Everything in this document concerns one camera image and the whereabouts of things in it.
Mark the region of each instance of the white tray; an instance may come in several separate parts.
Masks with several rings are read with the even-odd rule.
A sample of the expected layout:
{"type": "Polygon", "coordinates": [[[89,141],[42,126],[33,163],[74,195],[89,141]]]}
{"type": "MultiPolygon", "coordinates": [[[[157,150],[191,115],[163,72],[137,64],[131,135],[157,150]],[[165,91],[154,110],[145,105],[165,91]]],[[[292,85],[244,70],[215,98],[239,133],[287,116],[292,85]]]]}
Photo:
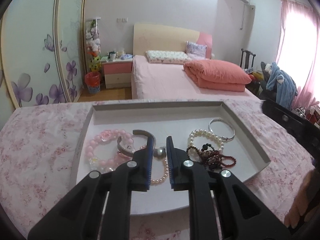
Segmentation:
{"type": "MultiPolygon", "coordinates": [[[[176,148],[187,148],[189,134],[195,129],[208,130],[208,123],[213,118],[221,117],[233,125],[236,137],[225,143],[224,155],[236,158],[237,164],[230,170],[242,182],[262,171],[270,163],[267,154],[240,119],[223,103],[214,101],[161,102],[161,103],[124,103],[115,105],[93,106],[90,110],[78,141],[73,161],[70,189],[81,181],[90,168],[84,156],[84,142],[103,130],[124,129],[146,130],[156,137],[156,146],[165,146],[167,136],[172,136],[176,148]]],[[[219,136],[232,136],[232,130],[221,122],[212,124],[212,129],[219,136]]],[[[146,143],[145,137],[135,137],[136,150],[146,143]]],[[[195,138],[194,144],[201,148],[208,139],[195,138]]],[[[116,152],[116,141],[109,145],[98,146],[95,155],[107,160],[116,152]]],[[[152,163],[152,178],[163,176],[160,161],[152,163]]],[[[167,212],[187,207],[188,192],[174,192],[169,179],[162,184],[151,185],[148,192],[132,192],[131,214],[151,214],[167,212]]]]}

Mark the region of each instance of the trash bin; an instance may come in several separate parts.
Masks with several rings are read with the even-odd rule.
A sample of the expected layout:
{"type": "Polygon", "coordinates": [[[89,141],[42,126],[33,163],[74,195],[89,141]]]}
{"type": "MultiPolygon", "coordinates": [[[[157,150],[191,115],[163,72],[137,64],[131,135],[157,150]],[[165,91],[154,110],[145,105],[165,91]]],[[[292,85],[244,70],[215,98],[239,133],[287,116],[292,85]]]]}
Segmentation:
{"type": "Polygon", "coordinates": [[[100,91],[100,80],[101,75],[99,72],[90,72],[84,76],[84,82],[90,94],[95,94],[100,91]]]}

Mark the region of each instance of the bed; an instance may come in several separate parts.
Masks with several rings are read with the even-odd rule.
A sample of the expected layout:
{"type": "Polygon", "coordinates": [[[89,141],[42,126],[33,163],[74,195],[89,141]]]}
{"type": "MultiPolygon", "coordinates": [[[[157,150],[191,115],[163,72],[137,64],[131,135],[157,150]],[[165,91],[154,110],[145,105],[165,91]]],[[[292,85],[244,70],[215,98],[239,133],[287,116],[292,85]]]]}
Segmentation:
{"type": "Polygon", "coordinates": [[[183,71],[183,65],[150,64],[145,57],[147,50],[185,51],[186,41],[207,45],[206,58],[210,58],[211,35],[164,25],[135,24],[131,77],[133,99],[259,100],[247,89],[245,92],[231,92],[199,88],[183,71]]]}

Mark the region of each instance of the silver bangle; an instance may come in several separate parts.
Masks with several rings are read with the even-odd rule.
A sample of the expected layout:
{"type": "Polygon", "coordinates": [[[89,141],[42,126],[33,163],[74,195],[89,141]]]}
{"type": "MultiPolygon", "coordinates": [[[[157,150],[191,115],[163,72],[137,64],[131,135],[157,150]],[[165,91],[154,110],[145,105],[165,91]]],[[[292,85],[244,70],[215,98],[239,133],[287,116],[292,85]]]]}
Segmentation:
{"type": "MultiPolygon", "coordinates": [[[[156,138],[154,137],[153,134],[149,133],[148,131],[145,131],[145,130],[133,130],[132,131],[132,134],[133,135],[144,135],[144,136],[147,136],[147,137],[151,137],[152,140],[153,140],[153,150],[155,150],[156,148],[156,138]]],[[[120,143],[121,143],[121,140],[122,140],[122,137],[119,136],[117,142],[118,142],[118,150],[119,152],[121,152],[122,154],[128,156],[128,157],[133,157],[133,154],[134,152],[132,151],[129,151],[128,149],[124,148],[120,143]]]]}
{"type": "Polygon", "coordinates": [[[213,130],[211,129],[211,124],[212,124],[213,122],[223,122],[223,123],[225,123],[226,125],[228,125],[228,126],[233,130],[233,136],[232,136],[231,138],[229,138],[229,137],[224,137],[224,136],[222,136],[222,137],[218,136],[219,138],[221,138],[222,141],[229,142],[229,141],[232,141],[232,140],[235,138],[235,136],[236,136],[236,130],[233,128],[233,126],[232,126],[231,124],[229,124],[228,122],[224,121],[222,118],[212,119],[212,120],[210,121],[210,123],[209,123],[209,130],[210,130],[210,132],[212,132],[214,135],[216,135],[216,134],[215,134],[215,133],[213,132],[213,130]]]}

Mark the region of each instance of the curtain rod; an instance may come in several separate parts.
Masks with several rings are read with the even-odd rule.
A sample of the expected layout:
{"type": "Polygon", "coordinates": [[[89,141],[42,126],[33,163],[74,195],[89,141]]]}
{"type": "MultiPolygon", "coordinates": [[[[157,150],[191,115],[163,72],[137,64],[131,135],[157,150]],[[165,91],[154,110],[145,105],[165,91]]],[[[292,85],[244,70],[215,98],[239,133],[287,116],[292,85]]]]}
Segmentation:
{"type": "Polygon", "coordinates": [[[301,5],[304,5],[304,6],[307,6],[307,7],[309,7],[309,8],[312,8],[310,5],[307,5],[307,4],[305,4],[305,3],[299,2],[299,1],[297,1],[297,0],[288,0],[288,1],[296,2],[296,3],[299,3],[299,4],[301,4],[301,5]]]}

